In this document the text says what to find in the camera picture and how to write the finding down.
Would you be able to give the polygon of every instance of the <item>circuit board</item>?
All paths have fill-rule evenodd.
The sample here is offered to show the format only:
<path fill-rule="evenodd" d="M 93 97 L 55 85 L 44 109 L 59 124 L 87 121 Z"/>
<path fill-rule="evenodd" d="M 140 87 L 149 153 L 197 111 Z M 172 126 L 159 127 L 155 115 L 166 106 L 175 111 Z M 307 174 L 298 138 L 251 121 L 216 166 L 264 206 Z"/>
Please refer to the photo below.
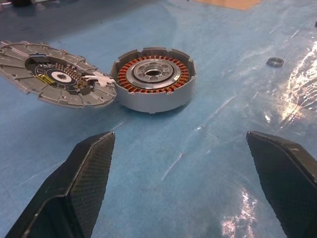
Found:
<path fill-rule="evenodd" d="M 29 58 L 25 66 L 36 79 L 72 95 L 88 95 L 94 87 L 94 82 L 85 79 L 87 73 L 61 60 L 56 62 L 45 56 L 35 56 Z"/>

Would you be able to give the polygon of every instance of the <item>gray plastic housing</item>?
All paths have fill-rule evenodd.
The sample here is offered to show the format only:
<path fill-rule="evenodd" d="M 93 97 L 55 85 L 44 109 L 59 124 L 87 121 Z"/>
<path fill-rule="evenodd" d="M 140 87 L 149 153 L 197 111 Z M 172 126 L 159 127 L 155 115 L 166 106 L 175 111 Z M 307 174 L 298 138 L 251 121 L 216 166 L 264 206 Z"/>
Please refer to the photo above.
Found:
<path fill-rule="evenodd" d="M 117 99 L 120 104 L 139 112 L 145 113 L 159 113 L 173 110 L 182 105 L 187 104 L 194 92 L 194 85 L 196 80 L 196 70 L 193 60 L 189 55 L 178 50 L 167 50 L 166 48 L 151 47 L 143 48 L 142 51 L 130 51 L 116 61 L 111 70 L 111 77 L 118 81 L 118 72 L 120 69 L 131 60 L 143 56 L 167 56 L 181 61 L 189 70 L 190 78 L 186 84 L 175 89 L 171 93 L 140 93 L 129 92 L 127 89 L 120 85 L 115 85 L 117 92 Z"/>
<path fill-rule="evenodd" d="M 1 41 L 0 75 L 25 94 L 35 94 L 39 100 L 53 105 L 71 108 L 104 107 L 116 97 L 113 84 L 101 87 L 99 83 L 95 82 L 91 93 L 71 95 L 64 89 L 41 82 L 33 77 L 25 67 L 26 60 L 33 55 L 46 55 L 50 58 L 66 61 L 86 73 L 92 74 L 94 71 L 98 71 L 97 67 L 86 62 L 84 57 L 71 55 L 65 50 L 57 50 L 45 43 Z"/>

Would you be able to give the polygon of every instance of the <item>copper winding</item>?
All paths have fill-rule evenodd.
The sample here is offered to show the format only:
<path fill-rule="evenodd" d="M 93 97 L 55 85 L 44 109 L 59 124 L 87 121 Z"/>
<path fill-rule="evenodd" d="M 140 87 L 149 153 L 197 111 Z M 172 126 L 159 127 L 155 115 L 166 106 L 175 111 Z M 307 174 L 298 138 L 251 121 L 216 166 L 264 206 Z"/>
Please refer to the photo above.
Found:
<path fill-rule="evenodd" d="M 162 59 L 162 60 L 168 60 L 176 64 L 180 70 L 181 70 L 181 75 L 179 79 L 172 85 L 165 87 L 165 88 L 160 88 L 156 90 L 148 90 L 148 89 L 143 89 L 143 88 L 138 88 L 132 85 L 127 79 L 126 79 L 126 73 L 128 69 L 134 65 L 137 62 L 143 61 L 143 60 L 148 60 L 148 59 Z M 189 78 L 189 71 L 186 65 L 184 65 L 182 62 L 180 62 L 177 59 L 171 58 L 171 57 L 164 57 L 164 56 L 144 56 L 140 57 L 137 59 L 134 59 L 128 63 L 126 63 L 119 71 L 118 73 L 118 84 L 122 86 L 123 88 L 127 89 L 129 92 L 140 92 L 140 93 L 161 93 L 161 92 L 173 92 L 176 88 L 181 87 L 184 85 Z"/>

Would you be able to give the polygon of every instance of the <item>small washer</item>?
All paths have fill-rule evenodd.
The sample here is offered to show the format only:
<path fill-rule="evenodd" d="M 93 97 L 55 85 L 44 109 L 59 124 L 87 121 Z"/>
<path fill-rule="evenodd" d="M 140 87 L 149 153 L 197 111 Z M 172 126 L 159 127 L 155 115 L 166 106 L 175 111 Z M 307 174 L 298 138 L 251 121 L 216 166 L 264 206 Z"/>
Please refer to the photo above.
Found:
<path fill-rule="evenodd" d="M 284 60 L 282 60 L 281 58 L 272 57 L 267 60 L 266 64 L 272 67 L 282 67 L 284 64 Z"/>

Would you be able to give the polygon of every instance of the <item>cardboard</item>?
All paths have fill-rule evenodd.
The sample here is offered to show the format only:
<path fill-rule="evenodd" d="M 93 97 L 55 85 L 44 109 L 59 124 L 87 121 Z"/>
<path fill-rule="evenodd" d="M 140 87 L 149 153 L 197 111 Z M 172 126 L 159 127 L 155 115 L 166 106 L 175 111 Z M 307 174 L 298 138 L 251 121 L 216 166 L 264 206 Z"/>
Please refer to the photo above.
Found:
<path fill-rule="evenodd" d="M 194 0 L 198 2 L 208 3 L 211 5 L 228 7 L 238 10 L 248 10 L 254 5 L 261 2 L 261 0 Z"/>

